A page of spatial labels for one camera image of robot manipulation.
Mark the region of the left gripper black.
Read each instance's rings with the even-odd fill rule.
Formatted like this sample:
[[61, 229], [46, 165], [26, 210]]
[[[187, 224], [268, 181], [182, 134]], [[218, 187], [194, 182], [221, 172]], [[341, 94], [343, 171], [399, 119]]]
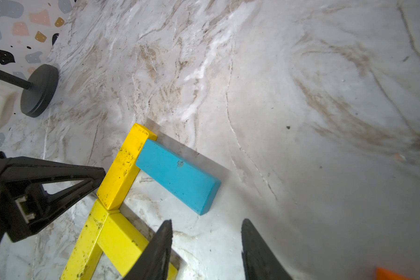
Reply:
[[0, 242], [39, 233], [66, 210], [96, 190], [104, 168], [6, 157], [0, 152]]

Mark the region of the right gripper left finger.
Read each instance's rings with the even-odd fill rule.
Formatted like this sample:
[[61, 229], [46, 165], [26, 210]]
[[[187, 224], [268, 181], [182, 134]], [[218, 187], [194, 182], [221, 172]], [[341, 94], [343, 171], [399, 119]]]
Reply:
[[172, 221], [165, 220], [124, 280], [166, 280], [172, 250]]

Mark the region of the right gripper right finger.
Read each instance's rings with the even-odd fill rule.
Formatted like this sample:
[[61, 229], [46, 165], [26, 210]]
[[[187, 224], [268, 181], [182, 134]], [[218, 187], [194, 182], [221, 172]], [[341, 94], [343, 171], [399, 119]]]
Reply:
[[242, 259], [247, 280], [291, 280], [251, 220], [241, 226]]

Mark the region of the yellow block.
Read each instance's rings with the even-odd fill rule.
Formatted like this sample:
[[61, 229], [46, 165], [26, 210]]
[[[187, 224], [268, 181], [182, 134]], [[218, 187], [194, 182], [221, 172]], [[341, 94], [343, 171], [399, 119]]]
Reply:
[[61, 280], [91, 280], [103, 253], [98, 238], [109, 215], [97, 199], [87, 217]]
[[[108, 215], [99, 235], [98, 245], [124, 278], [150, 241], [122, 214], [114, 213]], [[167, 280], [175, 280], [177, 274], [178, 269], [169, 262]]]
[[147, 140], [155, 141], [157, 135], [140, 124], [134, 124], [98, 188], [98, 199], [106, 210], [119, 209], [126, 198], [140, 172], [136, 161]]

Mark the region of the teal block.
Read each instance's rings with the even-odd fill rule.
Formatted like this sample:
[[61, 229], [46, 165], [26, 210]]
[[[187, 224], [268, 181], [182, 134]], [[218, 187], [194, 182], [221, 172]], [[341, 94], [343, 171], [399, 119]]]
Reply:
[[136, 166], [198, 215], [206, 214], [221, 181], [153, 140], [146, 140]]

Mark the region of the orange block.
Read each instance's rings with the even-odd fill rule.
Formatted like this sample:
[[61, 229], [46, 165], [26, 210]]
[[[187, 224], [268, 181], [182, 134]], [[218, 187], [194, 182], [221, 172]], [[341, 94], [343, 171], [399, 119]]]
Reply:
[[376, 280], [411, 280], [410, 278], [381, 267], [378, 267], [375, 273]]

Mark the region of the black microphone stand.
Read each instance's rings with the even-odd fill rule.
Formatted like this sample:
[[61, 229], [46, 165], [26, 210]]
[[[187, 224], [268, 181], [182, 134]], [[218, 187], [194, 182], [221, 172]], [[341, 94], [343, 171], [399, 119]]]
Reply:
[[24, 80], [0, 70], [0, 81], [23, 89], [21, 112], [36, 118], [49, 106], [57, 89], [59, 70], [52, 65], [43, 64]]

